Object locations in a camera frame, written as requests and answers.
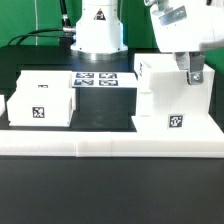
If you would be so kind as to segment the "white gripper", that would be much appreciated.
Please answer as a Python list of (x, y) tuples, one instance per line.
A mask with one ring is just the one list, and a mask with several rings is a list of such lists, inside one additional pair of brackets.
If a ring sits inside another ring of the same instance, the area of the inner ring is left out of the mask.
[(205, 54), (224, 47), (224, 0), (143, 0), (161, 52), (174, 52), (190, 85), (204, 81)]

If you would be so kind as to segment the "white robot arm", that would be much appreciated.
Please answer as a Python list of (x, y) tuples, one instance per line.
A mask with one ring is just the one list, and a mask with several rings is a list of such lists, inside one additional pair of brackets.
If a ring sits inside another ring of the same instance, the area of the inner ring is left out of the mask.
[[(149, 8), (157, 46), (174, 55), (190, 85), (204, 81), (205, 52), (224, 47), (224, 0), (143, 0)], [(118, 0), (82, 0), (73, 52), (92, 60), (127, 50)]]

